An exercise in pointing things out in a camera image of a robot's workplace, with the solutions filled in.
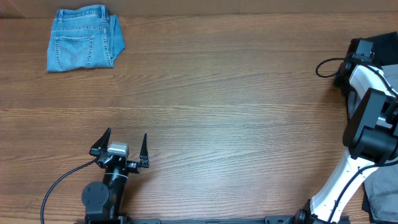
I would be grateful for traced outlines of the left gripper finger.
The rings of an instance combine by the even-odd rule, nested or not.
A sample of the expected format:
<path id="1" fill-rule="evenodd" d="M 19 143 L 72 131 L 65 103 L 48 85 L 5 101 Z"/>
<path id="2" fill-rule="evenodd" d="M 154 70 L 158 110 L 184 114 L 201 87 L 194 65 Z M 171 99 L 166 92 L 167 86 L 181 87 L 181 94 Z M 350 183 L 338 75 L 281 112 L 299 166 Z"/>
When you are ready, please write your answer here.
<path id="1" fill-rule="evenodd" d="M 89 155 L 100 156 L 103 152 L 106 152 L 110 136 L 111 128 L 108 128 L 104 134 L 91 146 Z"/>
<path id="2" fill-rule="evenodd" d="M 147 134 L 145 134 L 143 137 L 139 158 L 140 158 L 139 166 L 143 167 L 143 168 L 149 168 L 149 153 L 148 153 L 148 149 L 147 149 Z"/>

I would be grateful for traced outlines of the grey shorts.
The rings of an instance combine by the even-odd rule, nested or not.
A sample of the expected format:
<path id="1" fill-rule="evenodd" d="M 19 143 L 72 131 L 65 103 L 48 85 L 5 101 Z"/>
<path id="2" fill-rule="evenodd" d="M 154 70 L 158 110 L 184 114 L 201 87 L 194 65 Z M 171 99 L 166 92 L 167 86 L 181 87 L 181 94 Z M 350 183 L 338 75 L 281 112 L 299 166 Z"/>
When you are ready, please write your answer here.
<path id="1" fill-rule="evenodd" d="M 364 66 L 357 66 L 349 78 L 353 87 L 347 101 L 348 116 L 352 117 L 359 101 L 369 87 L 386 91 L 381 79 Z M 364 181 L 363 210 L 372 223 L 397 223 L 397 166 L 382 167 Z"/>

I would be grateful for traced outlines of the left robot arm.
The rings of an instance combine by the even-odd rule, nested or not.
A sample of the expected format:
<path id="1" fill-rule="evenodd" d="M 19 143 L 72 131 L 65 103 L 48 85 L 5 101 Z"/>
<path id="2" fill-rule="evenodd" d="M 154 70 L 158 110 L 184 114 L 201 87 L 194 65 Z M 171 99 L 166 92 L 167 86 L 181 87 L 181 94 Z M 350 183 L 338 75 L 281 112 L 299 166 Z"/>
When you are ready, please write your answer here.
<path id="1" fill-rule="evenodd" d="M 101 182 L 92 182 L 82 191 L 85 223 L 131 223 L 129 215 L 121 213 L 129 174 L 138 174 L 139 169 L 149 167 L 147 136 L 143 137 L 138 162 L 128 159 L 128 144 L 110 142 L 110 136 L 108 128 L 89 151 L 95 157 L 95 164 L 104 169 L 104 176 Z"/>

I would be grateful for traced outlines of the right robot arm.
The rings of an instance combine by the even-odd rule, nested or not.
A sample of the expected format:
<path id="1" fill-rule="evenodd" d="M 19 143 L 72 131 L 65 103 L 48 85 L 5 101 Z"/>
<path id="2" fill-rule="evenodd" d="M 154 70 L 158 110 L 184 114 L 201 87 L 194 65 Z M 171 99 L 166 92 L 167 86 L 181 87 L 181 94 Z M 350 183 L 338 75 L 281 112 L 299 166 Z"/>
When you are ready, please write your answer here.
<path id="1" fill-rule="evenodd" d="M 397 92 L 381 67 L 369 60 L 343 58 L 341 77 L 359 104 L 343 133 L 345 147 L 332 175 L 294 216 L 294 223 L 339 223 L 362 183 L 381 167 L 397 164 Z"/>

